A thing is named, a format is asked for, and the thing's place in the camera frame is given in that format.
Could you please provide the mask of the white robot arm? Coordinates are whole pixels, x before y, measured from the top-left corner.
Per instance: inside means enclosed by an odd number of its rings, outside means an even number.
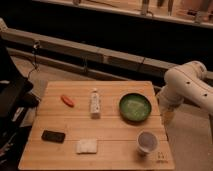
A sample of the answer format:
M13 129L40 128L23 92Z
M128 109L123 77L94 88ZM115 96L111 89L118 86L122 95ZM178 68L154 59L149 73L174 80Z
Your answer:
M206 110L213 117L213 86L204 82L206 75L207 69L199 61L191 61L166 71L165 85L156 95L164 125L172 121L173 111L185 99Z

